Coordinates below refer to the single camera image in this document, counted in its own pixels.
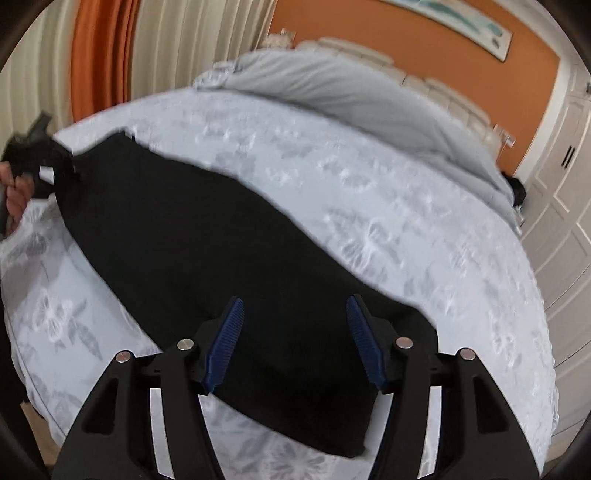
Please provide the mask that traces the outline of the person's left hand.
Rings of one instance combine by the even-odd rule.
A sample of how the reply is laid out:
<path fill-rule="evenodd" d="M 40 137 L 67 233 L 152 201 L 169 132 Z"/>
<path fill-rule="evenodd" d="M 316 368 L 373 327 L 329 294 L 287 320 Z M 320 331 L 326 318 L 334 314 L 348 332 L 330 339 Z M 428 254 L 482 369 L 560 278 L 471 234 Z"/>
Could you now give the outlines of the person's left hand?
<path fill-rule="evenodd" d="M 9 236 L 19 226 L 28 202 L 32 199 L 35 191 L 35 182 L 29 173 L 14 177 L 10 164 L 2 162 L 1 184 L 5 188 L 6 207 L 8 220 L 6 224 L 6 235 Z"/>

